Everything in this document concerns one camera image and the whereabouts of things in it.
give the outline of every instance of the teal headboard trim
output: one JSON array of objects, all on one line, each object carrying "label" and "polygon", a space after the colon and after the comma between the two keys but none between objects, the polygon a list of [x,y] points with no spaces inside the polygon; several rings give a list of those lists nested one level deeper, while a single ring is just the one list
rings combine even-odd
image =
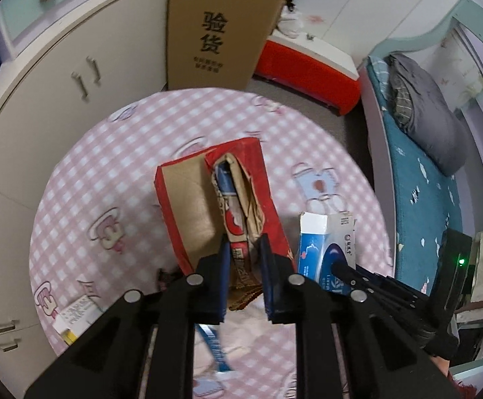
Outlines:
[{"label": "teal headboard trim", "polygon": [[412,38],[386,39],[369,55],[385,58],[395,52],[413,52],[439,44],[458,25],[466,26],[483,42],[483,8],[472,0],[459,0],[450,12],[428,33]]}]

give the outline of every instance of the silver screw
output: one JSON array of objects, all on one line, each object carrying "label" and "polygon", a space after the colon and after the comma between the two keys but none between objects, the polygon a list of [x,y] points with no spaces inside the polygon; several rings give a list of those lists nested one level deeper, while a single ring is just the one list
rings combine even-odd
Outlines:
[{"label": "silver screw", "polygon": [[188,283],[188,285],[192,285],[193,287],[202,284],[203,281],[203,277],[197,273],[190,274],[190,276],[186,278],[186,282]]},{"label": "silver screw", "polygon": [[301,276],[300,274],[290,274],[288,282],[292,285],[300,286],[304,283],[304,276]]},{"label": "silver screw", "polygon": [[127,303],[136,303],[138,300],[141,299],[141,294],[140,294],[140,291],[137,291],[136,289],[132,289],[130,291],[127,291],[123,295],[123,298]]},{"label": "silver screw", "polygon": [[354,291],[351,292],[351,298],[355,302],[363,303],[364,301],[367,300],[367,294],[360,289],[355,289]]}]

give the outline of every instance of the gray floor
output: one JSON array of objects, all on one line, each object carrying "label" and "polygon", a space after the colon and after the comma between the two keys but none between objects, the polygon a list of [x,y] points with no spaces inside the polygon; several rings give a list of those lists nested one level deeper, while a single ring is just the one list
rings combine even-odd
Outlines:
[{"label": "gray floor", "polygon": [[325,129],[345,147],[373,186],[373,165],[361,103],[347,115],[339,116],[320,102],[273,82],[253,78],[247,91],[290,106]]}]

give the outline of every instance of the round table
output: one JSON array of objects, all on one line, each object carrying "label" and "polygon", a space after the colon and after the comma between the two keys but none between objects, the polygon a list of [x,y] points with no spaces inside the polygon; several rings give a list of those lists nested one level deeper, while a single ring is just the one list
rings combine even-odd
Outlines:
[{"label": "round table", "polygon": [[89,130],[46,186],[29,269],[40,321],[57,354],[67,347],[52,328],[59,310],[82,295],[104,309],[128,289],[157,292],[159,271],[176,268],[153,187],[156,167],[242,137],[262,143],[272,198],[294,253],[301,211],[348,210],[357,220],[357,263],[392,274],[378,201],[358,166],[321,127],[252,93],[161,92]]}]

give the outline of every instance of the wall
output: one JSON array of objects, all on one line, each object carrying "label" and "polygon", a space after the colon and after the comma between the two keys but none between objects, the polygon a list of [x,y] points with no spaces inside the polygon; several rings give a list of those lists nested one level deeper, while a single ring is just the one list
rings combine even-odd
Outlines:
[{"label": "wall", "polygon": [[[483,0],[474,0],[483,7]],[[387,37],[433,28],[457,0],[297,0],[304,30],[350,54],[359,65]]]}]

